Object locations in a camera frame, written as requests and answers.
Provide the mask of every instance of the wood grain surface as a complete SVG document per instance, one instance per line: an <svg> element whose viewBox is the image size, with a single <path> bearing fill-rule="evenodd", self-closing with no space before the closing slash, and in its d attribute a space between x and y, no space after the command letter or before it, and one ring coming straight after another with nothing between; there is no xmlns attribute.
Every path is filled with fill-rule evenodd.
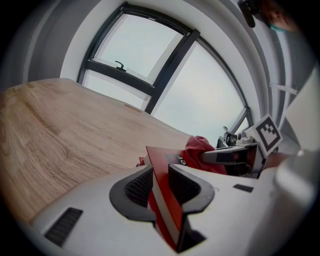
<svg viewBox="0 0 320 256"><path fill-rule="evenodd" d="M75 185L133 168L146 146L184 149L189 136L68 79L0 95L0 191L30 221Z"/></svg>

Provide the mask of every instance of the black rectangular vent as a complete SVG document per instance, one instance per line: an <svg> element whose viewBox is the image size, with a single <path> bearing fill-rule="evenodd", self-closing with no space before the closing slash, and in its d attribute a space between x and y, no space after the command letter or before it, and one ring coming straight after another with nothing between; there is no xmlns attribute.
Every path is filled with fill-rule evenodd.
<svg viewBox="0 0 320 256"><path fill-rule="evenodd" d="M53 224L44 237L61 247L83 212L83 210L71 207L68 208Z"/></svg>

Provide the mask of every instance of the white wall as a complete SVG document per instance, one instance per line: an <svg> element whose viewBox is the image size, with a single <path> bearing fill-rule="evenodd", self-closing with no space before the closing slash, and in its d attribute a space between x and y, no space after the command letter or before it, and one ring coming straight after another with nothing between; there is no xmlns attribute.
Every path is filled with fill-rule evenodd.
<svg viewBox="0 0 320 256"><path fill-rule="evenodd" d="M81 63L91 41L106 19L123 2L122 0L101 0L85 17L66 52L60 73L61 78L77 80Z"/></svg>
<svg viewBox="0 0 320 256"><path fill-rule="evenodd" d="M47 0L23 22L1 64L0 88L58 78L68 47L100 0Z"/></svg>

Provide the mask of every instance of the window frame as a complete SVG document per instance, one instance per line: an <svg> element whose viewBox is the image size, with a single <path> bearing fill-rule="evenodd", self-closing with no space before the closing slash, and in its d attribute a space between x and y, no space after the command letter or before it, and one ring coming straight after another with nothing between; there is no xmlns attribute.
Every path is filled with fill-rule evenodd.
<svg viewBox="0 0 320 256"><path fill-rule="evenodd" d="M170 29L173 29L176 32L183 35L180 42L177 44L173 52L170 54L169 58L164 63L157 78L155 79L152 85L134 75L131 75L112 66L108 66L101 62L93 60L105 36L114 26L114 24L119 20L121 15L134 15L141 18L149 19L154 22L160 23L166 27L169 27ZM181 63L185 55L188 53L194 42L198 42L219 63L219 65L222 67L224 72L231 80L242 101L244 110L241 112L240 116L237 118L230 131L235 132L245 118L247 118L249 127L251 127L253 125L253 122L251 118L250 108L236 77L234 76L226 62L218 54L218 52L204 38L200 36L200 32L196 29L192 30L180 21L161 12L146 7L128 4L127 1L121 4L109 16L109 18L103 23L103 25L100 27L100 29L94 36L81 63L77 82L82 85L82 83L84 82L86 70L92 70L107 77L116 79L122 83L125 83L151 96L150 101L144 110L145 112L151 115L153 109L155 108L160 96L164 92L171 77L174 75L179 64Z"/></svg>

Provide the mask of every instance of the red cloth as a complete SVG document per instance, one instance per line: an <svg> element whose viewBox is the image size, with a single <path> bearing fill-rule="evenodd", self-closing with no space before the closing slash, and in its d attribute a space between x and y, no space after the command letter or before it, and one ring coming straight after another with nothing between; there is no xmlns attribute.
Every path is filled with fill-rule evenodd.
<svg viewBox="0 0 320 256"><path fill-rule="evenodd" d="M227 175L225 167L221 164L205 163L200 161L199 154L207 151L213 151L215 148L210 145L205 137L191 136L185 145L185 155L197 169L216 174Z"/></svg>

